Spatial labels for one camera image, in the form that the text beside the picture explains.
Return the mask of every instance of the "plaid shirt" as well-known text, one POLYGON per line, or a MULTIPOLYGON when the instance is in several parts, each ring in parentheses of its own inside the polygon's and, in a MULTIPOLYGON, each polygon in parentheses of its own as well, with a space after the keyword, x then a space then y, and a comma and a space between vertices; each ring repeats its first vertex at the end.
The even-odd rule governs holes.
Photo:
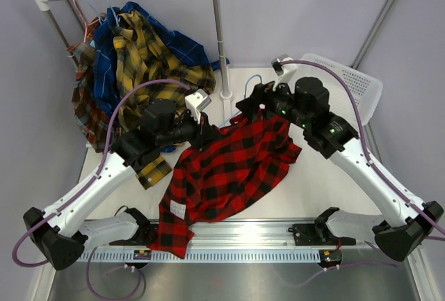
MULTIPOLYGON (((118 55, 116 77, 120 96, 125 96, 136 86, 155 79, 174 79, 192 89, 205 89, 208 93, 215 88, 215 76, 210 64, 185 67, 170 53, 152 25, 139 12, 120 14, 120 26, 115 27, 114 48, 118 55)), ((138 90, 130 96, 119 110, 119 123, 128 130, 142 115, 152 99, 170 99, 176 102, 177 110, 185 108, 186 89, 175 84, 156 84, 138 90)), ((159 157, 138 173, 144 188, 153 186, 171 167, 159 157)))
MULTIPOLYGON (((98 24, 88 30, 87 40, 91 41, 92 33, 98 24)), ((72 103, 77 126, 87 138, 96 152, 104 151, 106 130, 110 122, 108 116, 97 105, 93 94, 95 77, 92 73, 92 64, 95 61, 95 48, 89 43, 79 42, 72 45, 68 51, 73 52, 79 59, 76 72, 76 86, 72 94, 72 103)), ((120 126, 114 126, 111 142, 114 142, 122 133, 120 126)))
POLYGON ((300 148, 289 137, 289 123, 275 116, 221 129, 223 138, 202 152, 186 149, 159 204, 157 238, 148 245, 184 258, 193 236, 188 227, 216 222, 241 212, 269 193, 287 175, 300 148))
MULTIPOLYGON (((149 13, 143 10, 137 3, 128 2, 122 9, 114 7, 116 13, 129 14, 138 11, 152 25, 155 34, 159 36, 168 51, 179 59, 187 67, 209 65, 209 59, 204 52, 204 47, 179 31, 169 31, 164 25, 158 22, 149 13)), ((109 8, 106 19, 101 26, 98 26, 94 41, 97 56, 94 65, 96 83, 94 94, 99 107, 110 117, 113 110, 120 101, 116 87, 116 61, 117 55, 113 47, 116 27, 113 12, 109 8)), ((218 69, 219 61, 210 64, 214 70, 218 69)))

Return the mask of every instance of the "white plastic basket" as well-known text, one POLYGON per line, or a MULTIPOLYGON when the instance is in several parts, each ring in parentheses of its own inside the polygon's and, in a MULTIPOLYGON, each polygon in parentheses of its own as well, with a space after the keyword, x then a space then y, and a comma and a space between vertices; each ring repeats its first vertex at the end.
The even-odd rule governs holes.
MULTIPOLYGON (((380 96, 382 95, 382 82, 369 75, 358 72, 357 70, 352 70, 345 65, 336 63, 322 56, 317 56, 316 54, 305 54, 301 60, 318 63, 338 74, 345 81, 353 94, 362 124, 365 125, 368 123, 374 113, 380 96)), ((345 118, 351 125, 357 128, 357 120, 355 119, 354 110, 350 104, 348 95, 340 83, 324 70, 308 65, 298 65, 298 70, 292 81, 305 76, 319 78, 323 82, 323 86, 329 90, 330 110, 340 117, 345 118)))

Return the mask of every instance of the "wall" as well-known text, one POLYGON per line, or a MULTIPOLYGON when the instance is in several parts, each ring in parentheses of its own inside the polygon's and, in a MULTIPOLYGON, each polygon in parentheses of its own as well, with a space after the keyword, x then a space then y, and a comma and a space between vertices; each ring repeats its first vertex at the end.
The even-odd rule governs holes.
MULTIPOLYGON (((105 0, 92 0, 105 10, 105 0)), ((128 0, 111 0, 121 6, 128 0)), ((218 59, 211 0, 131 0, 218 59)), ((281 54, 316 53, 351 63, 384 0, 221 0, 227 55, 237 67, 269 66, 281 54)), ((84 12, 94 12, 85 0, 84 12)))
MULTIPOLYGON (((359 69, 383 82, 371 125, 384 164, 425 201, 443 207, 444 25, 444 0, 398 0, 359 69)), ((424 245, 445 297, 444 244, 424 245)))
MULTIPOLYGON (((74 68, 33 0, 0 0, 0 290, 2 300, 30 300, 28 285, 39 269, 11 259, 26 231, 22 215, 44 208, 78 180, 85 140, 71 107, 74 68)), ((66 3, 54 14, 71 41, 81 37, 66 3)), ((23 261, 41 254, 27 240, 23 261)))

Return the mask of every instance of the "white label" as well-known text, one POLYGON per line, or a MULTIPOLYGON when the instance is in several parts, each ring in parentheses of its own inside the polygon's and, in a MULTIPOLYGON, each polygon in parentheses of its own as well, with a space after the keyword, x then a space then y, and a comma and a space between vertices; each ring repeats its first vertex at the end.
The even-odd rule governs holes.
POLYGON ((170 212, 183 220, 186 217, 186 205, 178 204, 176 201, 170 200, 170 212))

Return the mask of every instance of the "blue hanger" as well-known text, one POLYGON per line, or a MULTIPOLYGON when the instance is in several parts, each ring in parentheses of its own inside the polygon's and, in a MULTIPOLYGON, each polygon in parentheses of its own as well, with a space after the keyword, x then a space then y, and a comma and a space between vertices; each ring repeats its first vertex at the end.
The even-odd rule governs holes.
POLYGON ((116 20, 116 25, 119 26, 118 16, 116 15, 116 12, 114 11, 113 6, 111 5, 110 0, 106 0, 106 2, 108 3, 108 7, 110 7, 111 11, 113 12, 114 19, 116 20))
POLYGON ((103 22, 104 20, 102 19, 102 17, 100 17, 99 12, 98 12, 97 9, 93 6, 91 0, 86 0, 86 1, 88 2, 88 5, 91 7, 91 9, 93 9, 93 10, 95 11, 96 16, 97 16, 97 19, 99 20, 99 23, 102 24, 102 22, 103 22))

